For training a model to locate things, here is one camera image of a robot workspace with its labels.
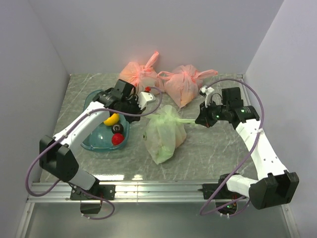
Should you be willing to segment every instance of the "marble floor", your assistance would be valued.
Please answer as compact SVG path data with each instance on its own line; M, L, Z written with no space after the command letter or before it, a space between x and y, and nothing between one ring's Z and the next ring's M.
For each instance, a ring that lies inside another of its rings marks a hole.
M236 78L236 75L220 74L206 79L204 83L228 77ZM72 75L54 133L63 130L82 113L88 94L98 89L113 87L117 79L116 73ZM221 88L236 86L241 85L237 82L225 81L218 83L215 89L221 92ZM178 109L181 117L196 119L199 114L199 104L203 100L202 96L198 96L183 109ZM158 100L150 103L145 112L153 108L157 102ZM167 104L177 108L172 99L164 94L161 106ZM121 150L97 153L81 147L76 155L79 166L100 180L218 179L220 175L231 172L248 153L242 139L227 122L217 122L211 128L185 125L187 132L185 142L176 149L172 158L156 165L142 140L148 121L147 118L141 118L139 122L130 125L128 143ZM257 179L251 158L238 172ZM43 171L42 182L55 180L54 176Z

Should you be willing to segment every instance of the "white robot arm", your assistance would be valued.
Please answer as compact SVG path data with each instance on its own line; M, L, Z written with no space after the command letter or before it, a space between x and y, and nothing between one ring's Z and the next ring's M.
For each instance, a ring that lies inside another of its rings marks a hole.
M240 88L223 89L223 105L216 105L212 101L215 91L211 87L201 88L201 94L206 98L200 105L200 114L195 121L197 124L210 127L218 120L228 121L243 139L249 151L254 146L259 133L257 145L251 154L258 180L234 174L223 189L250 198L257 209L289 203L299 183L298 176L296 173L288 172L274 152L264 131L259 130L260 118L254 107L243 105Z
M135 87L125 81L118 80L114 88L98 93L87 109L63 131L53 138L44 136L40 141L40 152L53 143L59 143L40 159L40 166L58 179L91 190L91 194L99 196L99 181L93 175L79 168L75 159L80 144L104 120L110 116L108 109L120 111L131 123L140 120L147 102L154 96L149 92L135 94Z

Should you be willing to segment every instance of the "white plastic bag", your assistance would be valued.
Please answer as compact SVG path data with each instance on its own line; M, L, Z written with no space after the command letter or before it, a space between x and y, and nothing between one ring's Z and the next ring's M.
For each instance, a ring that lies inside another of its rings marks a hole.
M194 119L181 119L171 105L159 109L150 118L143 134L145 147L158 165L171 158L175 149L186 139L185 123L195 123Z

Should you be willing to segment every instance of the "white enclosure wall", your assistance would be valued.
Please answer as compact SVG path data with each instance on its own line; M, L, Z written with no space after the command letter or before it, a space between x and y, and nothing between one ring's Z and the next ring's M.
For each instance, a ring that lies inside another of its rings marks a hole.
M52 134L67 72L30 4L0 1L0 236L14 237L25 206L26 170ZM32 175L38 178L39 167Z
M291 207L304 238L317 237L316 12L316 0L285 0L246 73L270 142L300 178Z
M29 0L69 73L120 72L161 54L245 73L283 0Z

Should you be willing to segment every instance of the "pink plastic bag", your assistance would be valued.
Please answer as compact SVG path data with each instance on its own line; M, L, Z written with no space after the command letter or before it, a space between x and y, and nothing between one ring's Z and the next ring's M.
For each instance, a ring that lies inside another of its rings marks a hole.
M156 86L163 89L163 84L157 78L157 73L152 65L157 61L159 53L155 51L146 65L139 65L136 62L130 62L120 73L119 78L133 84L137 92L142 92L148 86Z
M199 89L203 85L203 79L217 75L214 70L199 72L194 66L179 66L170 72L162 71L158 74L158 79L165 80L164 90L182 108L191 102L198 95Z

